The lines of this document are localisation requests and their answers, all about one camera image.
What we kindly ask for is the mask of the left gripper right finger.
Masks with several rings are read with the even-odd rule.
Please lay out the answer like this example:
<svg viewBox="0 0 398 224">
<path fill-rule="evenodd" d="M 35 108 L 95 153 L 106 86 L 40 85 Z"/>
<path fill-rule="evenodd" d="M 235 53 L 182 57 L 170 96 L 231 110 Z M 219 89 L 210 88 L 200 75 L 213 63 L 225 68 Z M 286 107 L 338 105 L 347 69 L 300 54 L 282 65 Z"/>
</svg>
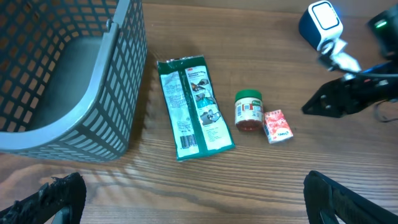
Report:
<svg viewBox="0 0 398 224">
<path fill-rule="evenodd" d="M 322 173 L 312 170 L 303 182 L 310 224 L 395 224 L 397 215 L 376 205 Z"/>
</svg>

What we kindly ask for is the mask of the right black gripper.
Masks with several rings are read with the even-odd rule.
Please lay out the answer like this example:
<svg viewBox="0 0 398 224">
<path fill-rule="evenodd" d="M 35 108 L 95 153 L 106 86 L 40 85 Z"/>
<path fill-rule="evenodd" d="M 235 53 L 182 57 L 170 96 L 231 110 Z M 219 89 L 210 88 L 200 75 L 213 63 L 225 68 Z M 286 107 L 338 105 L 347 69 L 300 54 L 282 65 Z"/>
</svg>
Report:
<svg viewBox="0 0 398 224">
<path fill-rule="evenodd" d="M 361 73 L 323 84 L 302 106 L 302 112 L 340 118 L 380 101 L 394 100 L 397 100 L 397 74 Z"/>
</svg>

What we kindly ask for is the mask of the red juice carton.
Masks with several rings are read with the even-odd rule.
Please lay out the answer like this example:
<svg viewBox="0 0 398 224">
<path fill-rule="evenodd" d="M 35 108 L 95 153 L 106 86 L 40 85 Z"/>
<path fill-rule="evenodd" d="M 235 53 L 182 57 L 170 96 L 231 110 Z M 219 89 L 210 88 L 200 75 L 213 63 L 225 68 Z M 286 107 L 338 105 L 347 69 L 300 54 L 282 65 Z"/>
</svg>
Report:
<svg viewBox="0 0 398 224">
<path fill-rule="evenodd" d="M 270 144 L 293 138 L 293 132 L 281 110 L 264 113 L 264 131 Z"/>
</svg>

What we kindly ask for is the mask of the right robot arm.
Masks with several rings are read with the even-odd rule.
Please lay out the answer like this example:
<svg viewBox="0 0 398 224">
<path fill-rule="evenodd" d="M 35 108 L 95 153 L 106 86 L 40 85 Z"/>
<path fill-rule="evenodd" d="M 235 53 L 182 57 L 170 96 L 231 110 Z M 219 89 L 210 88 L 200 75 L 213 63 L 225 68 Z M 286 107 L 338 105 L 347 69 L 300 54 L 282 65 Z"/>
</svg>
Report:
<svg viewBox="0 0 398 224">
<path fill-rule="evenodd" d="M 374 115 L 385 102 L 397 102 L 397 6 L 373 17 L 367 27 L 375 36 L 386 63 L 362 70 L 358 61 L 345 53 L 347 43 L 340 38 L 343 23 L 329 1 L 318 1 L 300 18 L 300 35 L 318 52 L 318 61 L 341 78 L 323 84 L 302 106 L 310 115 L 340 118 L 374 106 Z"/>
</svg>

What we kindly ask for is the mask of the grey plastic mesh basket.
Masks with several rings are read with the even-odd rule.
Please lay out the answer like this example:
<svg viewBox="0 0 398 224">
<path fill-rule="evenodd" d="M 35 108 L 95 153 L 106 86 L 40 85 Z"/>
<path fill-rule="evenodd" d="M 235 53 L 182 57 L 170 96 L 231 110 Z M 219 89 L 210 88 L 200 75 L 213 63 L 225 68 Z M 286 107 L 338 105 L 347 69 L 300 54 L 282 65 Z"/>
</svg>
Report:
<svg viewBox="0 0 398 224">
<path fill-rule="evenodd" d="M 1 0 L 1 152 L 121 157 L 146 56 L 140 0 Z"/>
</svg>

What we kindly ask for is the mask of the white barcode scanner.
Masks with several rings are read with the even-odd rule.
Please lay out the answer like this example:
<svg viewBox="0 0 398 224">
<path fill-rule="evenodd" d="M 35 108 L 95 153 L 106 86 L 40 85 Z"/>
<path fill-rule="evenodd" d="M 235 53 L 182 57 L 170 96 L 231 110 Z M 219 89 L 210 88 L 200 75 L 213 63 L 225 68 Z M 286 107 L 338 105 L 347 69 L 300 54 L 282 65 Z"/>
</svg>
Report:
<svg viewBox="0 0 398 224">
<path fill-rule="evenodd" d="M 333 5 L 326 0 L 309 5 L 298 24 L 300 35 L 315 49 L 322 43 L 336 40 L 343 32 L 343 24 Z"/>
</svg>

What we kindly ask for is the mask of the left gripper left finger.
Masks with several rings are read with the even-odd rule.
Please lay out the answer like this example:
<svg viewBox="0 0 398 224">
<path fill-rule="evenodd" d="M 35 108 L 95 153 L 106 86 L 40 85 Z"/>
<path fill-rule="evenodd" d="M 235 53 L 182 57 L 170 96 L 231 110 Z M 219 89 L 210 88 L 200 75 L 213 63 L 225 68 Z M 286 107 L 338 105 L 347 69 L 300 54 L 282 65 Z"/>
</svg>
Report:
<svg viewBox="0 0 398 224">
<path fill-rule="evenodd" d="M 1 224 L 53 223 L 79 224 L 86 200 L 86 185 L 83 177 L 74 172 L 66 177 L 54 177 L 24 200 L 1 211 Z"/>
</svg>

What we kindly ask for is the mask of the green lid spice jar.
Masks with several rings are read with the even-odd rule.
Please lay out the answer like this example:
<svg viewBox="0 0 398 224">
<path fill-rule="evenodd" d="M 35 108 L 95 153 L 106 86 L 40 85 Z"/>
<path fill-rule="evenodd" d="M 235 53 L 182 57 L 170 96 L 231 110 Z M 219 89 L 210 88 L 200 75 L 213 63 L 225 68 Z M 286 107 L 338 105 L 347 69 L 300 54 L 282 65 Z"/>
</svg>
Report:
<svg viewBox="0 0 398 224">
<path fill-rule="evenodd" d="M 240 131 L 258 131 L 264 125 L 264 105 L 260 91 L 245 89 L 235 95 L 235 125 Z"/>
</svg>

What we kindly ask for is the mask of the dark green box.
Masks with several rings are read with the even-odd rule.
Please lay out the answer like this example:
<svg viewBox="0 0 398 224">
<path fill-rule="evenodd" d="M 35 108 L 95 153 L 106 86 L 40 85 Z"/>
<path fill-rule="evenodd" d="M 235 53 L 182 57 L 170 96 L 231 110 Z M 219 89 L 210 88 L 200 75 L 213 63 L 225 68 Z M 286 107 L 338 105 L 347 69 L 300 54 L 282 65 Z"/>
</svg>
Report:
<svg viewBox="0 0 398 224">
<path fill-rule="evenodd" d="M 178 161 L 198 159 L 235 147 L 216 102 L 202 55 L 157 62 Z"/>
</svg>

